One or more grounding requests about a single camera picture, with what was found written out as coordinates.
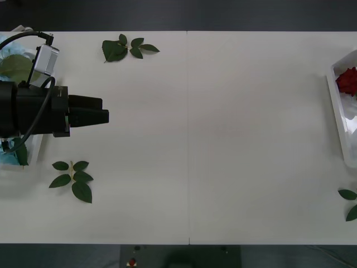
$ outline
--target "plastic container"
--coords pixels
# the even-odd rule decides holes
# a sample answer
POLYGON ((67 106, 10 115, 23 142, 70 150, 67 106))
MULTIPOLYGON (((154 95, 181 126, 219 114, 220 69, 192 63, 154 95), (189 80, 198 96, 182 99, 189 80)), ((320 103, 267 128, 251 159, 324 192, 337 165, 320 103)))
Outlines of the plastic container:
MULTIPOLYGON (((28 56, 31 60, 33 60, 35 58, 35 53, 35 50, 26 49, 25 55, 28 56)), ((46 78, 47 76, 41 74, 40 77, 36 81, 32 81, 31 84, 40 87, 42 83, 46 80, 46 78)), ((42 137, 43 135, 33 135, 30 136, 25 142, 28 153, 28 166, 23 167, 20 165, 0 164, 0 170, 26 172, 28 168, 31 168, 36 165, 38 153, 40 152, 42 137)))
POLYGON ((345 163, 357 168, 357 96, 340 93, 336 83, 340 74, 352 67, 357 67, 357 50, 333 64, 326 76, 345 163))

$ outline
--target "blue cloth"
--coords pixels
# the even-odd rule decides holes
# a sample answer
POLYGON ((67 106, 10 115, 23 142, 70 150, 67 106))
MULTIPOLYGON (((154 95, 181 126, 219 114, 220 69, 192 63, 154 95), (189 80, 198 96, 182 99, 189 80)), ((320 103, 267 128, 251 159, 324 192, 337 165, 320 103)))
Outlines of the blue cloth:
MULTIPOLYGON (((14 142, 9 141, 9 147, 13 147, 14 142)), ((18 160, 14 152, 4 154, 2 147, 0 146, 0 164, 10 164, 10 165, 19 165, 18 160)))
MULTIPOLYGON (((8 37, 5 35, 2 35, 0 33, 0 43, 5 41, 8 37)), ((15 55, 19 54, 22 55, 26 52, 25 48, 20 45, 17 42, 11 42, 10 44, 6 45, 1 51, 0 51, 0 64, 2 59, 5 59, 9 57, 10 55, 15 55)), ((9 79, 6 76, 1 76, 0 75, 0 80, 1 81, 9 81, 9 79)))

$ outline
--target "dark floor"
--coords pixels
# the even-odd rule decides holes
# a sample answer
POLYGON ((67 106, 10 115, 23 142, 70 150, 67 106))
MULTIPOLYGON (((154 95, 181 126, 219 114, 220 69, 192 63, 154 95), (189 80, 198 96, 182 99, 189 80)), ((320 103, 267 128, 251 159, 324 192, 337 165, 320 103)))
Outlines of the dark floor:
POLYGON ((356 31, 356 14, 356 0, 6 0, 0 31, 356 31))

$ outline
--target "white tray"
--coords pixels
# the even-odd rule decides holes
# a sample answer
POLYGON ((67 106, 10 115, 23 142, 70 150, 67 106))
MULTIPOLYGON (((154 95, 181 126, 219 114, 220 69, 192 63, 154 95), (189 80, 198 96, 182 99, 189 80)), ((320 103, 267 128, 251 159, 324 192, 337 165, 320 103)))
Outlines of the white tray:
POLYGON ((340 74, 352 67, 357 67, 357 50, 333 64, 326 76, 345 163, 357 168, 357 96, 340 93, 336 83, 340 74))

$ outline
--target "leaf stem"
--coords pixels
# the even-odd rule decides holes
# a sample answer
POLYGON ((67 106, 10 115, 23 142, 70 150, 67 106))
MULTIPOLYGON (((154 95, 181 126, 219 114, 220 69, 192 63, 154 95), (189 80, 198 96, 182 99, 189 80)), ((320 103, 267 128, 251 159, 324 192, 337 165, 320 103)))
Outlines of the leaf stem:
POLYGON ((73 162, 71 161, 71 179, 73 179, 73 162))

